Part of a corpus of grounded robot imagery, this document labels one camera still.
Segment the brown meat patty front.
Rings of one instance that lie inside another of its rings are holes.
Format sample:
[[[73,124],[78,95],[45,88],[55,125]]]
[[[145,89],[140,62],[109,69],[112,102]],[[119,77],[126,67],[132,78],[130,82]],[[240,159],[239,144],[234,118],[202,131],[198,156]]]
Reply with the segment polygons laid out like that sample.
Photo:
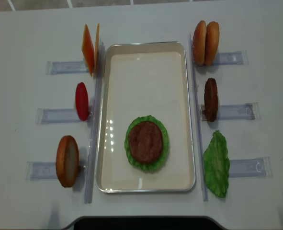
[[[150,164],[162,153],[162,132],[154,122],[143,121],[130,130],[128,143],[130,154],[135,161]]]

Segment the brown meat patty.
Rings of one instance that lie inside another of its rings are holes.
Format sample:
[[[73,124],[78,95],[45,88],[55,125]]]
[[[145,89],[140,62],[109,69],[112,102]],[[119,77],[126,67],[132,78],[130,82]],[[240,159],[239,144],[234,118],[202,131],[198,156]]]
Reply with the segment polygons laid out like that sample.
[[[204,88],[204,114],[206,120],[214,122],[218,111],[218,92],[214,78],[209,78]]]
[[[150,164],[162,153],[162,132],[154,122],[143,121],[130,130],[128,143],[130,154],[135,161]]]

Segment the green lettuce on tray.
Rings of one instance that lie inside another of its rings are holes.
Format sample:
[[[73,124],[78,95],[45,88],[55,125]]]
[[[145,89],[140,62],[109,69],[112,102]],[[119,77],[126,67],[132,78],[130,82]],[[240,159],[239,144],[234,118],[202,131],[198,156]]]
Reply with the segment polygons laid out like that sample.
[[[135,125],[137,125],[138,123],[143,122],[143,121],[154,122],[156,125],[158,125],[158,127],[160,128],[160,130],[162,132],[162,142],[163,142],[162,153],[158,157],[157,160],[155,160],[154,162],[152,162],[150,164],[142,164],[142,163],[135,161],[133,159],[133,157],[131,156],[130,150],[129,150],[129,143],[128,143],[129,132]],[[133,122],[129,125],[128,130],[126,131],[124,147],[125,147],[125,153],[126,153],[127,159],[132,166],[134,166],[134,167],[136,167],[136,168],[138,168],[138,169],[140,169],[144,172],[155,172],[155,171],[159,170],[164,165],[164,163],[165,163],[165,161],[168,157],[168,151],[169,151],[168,132],[167,132],[166,128],[164,127],[164,125],[159,120],[157,120],[155,117],[153,117],[151,115],[138,117],[135,120],[133,120]]]

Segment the standing red tomato slice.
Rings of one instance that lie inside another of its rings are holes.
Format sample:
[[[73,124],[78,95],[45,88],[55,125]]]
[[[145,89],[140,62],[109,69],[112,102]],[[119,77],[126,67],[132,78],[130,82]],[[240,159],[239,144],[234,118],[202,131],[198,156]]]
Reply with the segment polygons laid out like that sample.
[[[89,117],[89,100],[87,89],[83,82],[76,87],[75,105],[79,119],[86,121]]]

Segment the brown meat patty rear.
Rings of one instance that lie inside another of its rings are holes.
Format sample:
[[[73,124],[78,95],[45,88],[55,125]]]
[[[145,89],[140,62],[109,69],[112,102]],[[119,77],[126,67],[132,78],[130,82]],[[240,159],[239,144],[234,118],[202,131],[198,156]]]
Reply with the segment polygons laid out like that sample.
[[[214,78],[209,78],[204,88],[204,114],[206,120],[214,122],[218,111],[218,92]]]

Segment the orange cheese slice outer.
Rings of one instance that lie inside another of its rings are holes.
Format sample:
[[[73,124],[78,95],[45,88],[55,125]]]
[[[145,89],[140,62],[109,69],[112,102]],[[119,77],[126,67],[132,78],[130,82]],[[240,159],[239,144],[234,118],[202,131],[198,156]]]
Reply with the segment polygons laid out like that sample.
[[[81,50],[84,55],[85,63],[91,76],[94,73],[94,46],[88,26],[85,24]]]

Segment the orange cheese slice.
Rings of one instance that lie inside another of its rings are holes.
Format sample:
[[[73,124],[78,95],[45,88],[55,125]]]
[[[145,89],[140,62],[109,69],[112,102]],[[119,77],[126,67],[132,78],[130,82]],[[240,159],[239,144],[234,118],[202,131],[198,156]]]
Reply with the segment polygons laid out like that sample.
[[[99,28],[100,28],[100,24],[97,25],[97,30],[96,30],[95,53],[94,53],[94,74],[96,74],[96,72],[97,72],[97,65],[98,65],[98,55],[99,55]]]
[[[91,76],[94,73],[94,46],[88,26],[85,24],[81,50],[84,55],[85,63]]]

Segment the standing green lettuce leaf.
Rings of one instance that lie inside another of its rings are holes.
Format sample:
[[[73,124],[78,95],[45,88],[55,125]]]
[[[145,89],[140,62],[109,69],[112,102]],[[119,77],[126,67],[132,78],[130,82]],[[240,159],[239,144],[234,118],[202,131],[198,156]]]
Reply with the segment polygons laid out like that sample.
[[[219,130],[213,137],[204,152],[204,179],[207,188],[217,197],[225,198],[229,187],[230,160],[226,138]]]

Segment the orange cheese slice inner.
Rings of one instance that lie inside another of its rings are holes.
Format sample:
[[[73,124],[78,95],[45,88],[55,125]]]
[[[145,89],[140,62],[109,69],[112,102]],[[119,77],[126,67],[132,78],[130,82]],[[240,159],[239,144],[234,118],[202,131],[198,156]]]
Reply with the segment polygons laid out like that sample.
[[[96,74],[96,72],[97,72],[97,65],[98,65],[98,55],[99,55],[99,28],[100,28],[100,24],[97,25],[97,30],[96,30],[95,53],[94,53],[94,74]]]

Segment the white metal tray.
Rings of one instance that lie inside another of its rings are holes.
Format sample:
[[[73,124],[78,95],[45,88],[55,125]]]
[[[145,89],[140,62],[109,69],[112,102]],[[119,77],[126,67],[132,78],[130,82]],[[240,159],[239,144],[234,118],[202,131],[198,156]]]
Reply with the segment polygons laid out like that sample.
[[[151,171],[133,160],[126,137],[157,122],[167,141]],[[186,52],[179,42],[112,45],[105,56],[96,182],[104,193],[184,192],[195,184]]]

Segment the bun half left rack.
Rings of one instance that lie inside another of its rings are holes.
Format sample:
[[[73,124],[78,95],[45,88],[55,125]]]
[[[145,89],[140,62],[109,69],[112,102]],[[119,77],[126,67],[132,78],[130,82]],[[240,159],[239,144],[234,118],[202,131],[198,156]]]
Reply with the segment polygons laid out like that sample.
[[[73,187],[79,170],[79,149],[75,139],[63,136],[56,157],[57,178],[64,188]]]

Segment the bun half rack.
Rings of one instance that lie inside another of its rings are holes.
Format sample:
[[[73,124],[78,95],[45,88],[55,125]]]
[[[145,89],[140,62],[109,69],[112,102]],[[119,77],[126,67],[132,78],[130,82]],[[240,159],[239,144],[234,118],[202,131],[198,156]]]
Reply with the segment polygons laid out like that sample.
[[[56,157],[57,178],[64,188],[73,187],[79,170],[79,149],[75,139],[63,136]]]
[[[192,38],[192,54],[196,64],[202,65],[205,57],[206,23],[201,20],[194,31]]]
[[[212,65],[219,44],[220,30],[219,24],[215,21],[210,22],[206,27],[205,57],[204,64]]]

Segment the outer bun half right rack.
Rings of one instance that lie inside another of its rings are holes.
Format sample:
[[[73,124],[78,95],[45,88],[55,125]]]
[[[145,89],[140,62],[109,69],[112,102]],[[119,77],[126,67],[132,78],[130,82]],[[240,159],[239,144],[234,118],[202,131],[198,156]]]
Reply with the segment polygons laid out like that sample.
[[[202,65],[205,57],[206,23],[201,20],[194,31],[192,38],[192,54],[196,64]]]

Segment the clear pusher track middle left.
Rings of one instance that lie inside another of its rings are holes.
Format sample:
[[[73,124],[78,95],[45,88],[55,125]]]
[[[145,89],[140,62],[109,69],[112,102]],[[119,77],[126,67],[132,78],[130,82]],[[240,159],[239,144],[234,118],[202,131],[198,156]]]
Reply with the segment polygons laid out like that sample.
[[[82,121],[80,120],[77,111],[73,108],[65,108],[65,109],[38,108],[36,113],[35,123],[38,125],[42,125],[42,124],[88,122],[91,116],[92,116],[92,112],[89,113],[89,116],[85,121]]]

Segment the clear pusher track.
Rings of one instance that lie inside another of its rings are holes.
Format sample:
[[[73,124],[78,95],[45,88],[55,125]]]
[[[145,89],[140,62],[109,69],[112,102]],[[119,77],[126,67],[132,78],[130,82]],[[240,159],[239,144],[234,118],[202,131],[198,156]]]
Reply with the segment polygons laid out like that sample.
[[[88,122],[91,116],[92,116],[92,112],[89,113],[89,116],[85,121],[82,121],[80,120],[77,111],[73,108],[65,108],[65,109],[38,108],[36,113],[35,123],[38,125],[42,125],[42,124]]]
[[[28,161],[25,179],[27,181],[57,180],[56,163]]]
[[[258,103],[220,105],[215,120],[255,120],[260,119]]]
[[[88,68],[84,61],[48,61],[45,69],[46,75],[87,73]]]
[[[247,50],[240,50],[235,52],[218,52],[211,66],[222,65],[248,65]]]
[[[229,177],[272,177],[270,158],[231,160]]]

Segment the clear pusher track top left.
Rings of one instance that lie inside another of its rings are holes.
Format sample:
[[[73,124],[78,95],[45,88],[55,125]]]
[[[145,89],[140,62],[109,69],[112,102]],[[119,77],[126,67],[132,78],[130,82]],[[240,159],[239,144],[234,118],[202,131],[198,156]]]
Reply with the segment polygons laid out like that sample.
[[[87,73],[88,68],[84,61],[48,61],[45,69],[46,75]]]

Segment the clear pusher track middle right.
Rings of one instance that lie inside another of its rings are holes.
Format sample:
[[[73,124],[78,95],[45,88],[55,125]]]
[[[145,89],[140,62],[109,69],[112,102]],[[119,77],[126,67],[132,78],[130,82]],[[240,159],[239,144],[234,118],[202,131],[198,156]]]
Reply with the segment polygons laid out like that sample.
[[[220,105],[215,120],[255,120],[260,119],[258,103]]]

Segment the inner bun half right rack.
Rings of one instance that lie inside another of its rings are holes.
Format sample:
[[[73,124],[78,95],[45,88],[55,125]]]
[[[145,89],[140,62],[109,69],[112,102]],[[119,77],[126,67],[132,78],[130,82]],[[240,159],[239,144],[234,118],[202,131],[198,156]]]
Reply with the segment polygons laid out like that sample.
[[[210,22],[206,27],[205,57],[204,64],[212,65],[219,44],[220,30],[219,24],[215,21]]]

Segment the clear pusher track top right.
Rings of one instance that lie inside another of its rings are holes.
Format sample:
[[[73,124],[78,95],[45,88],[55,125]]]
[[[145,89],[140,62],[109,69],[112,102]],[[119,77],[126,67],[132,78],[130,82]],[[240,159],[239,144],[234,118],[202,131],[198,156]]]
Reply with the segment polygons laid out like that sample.
[[[247,50],[240,50],[235,52],[218,52],[211,66],[222,65],[248,65]]]

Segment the clear pusher track bottom left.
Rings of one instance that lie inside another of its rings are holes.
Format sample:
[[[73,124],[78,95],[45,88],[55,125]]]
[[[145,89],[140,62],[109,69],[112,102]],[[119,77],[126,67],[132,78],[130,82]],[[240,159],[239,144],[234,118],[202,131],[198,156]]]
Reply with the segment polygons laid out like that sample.
[[[56,163],[28,161],[25,179],[27,181],[57,180]]]

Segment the clear pusher track bottom right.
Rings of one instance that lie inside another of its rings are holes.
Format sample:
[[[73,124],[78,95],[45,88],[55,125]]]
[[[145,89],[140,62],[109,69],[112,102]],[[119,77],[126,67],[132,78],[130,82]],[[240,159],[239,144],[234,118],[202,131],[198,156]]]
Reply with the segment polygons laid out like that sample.
[[[231,160],[229,177],[272,177],[270,158]]]

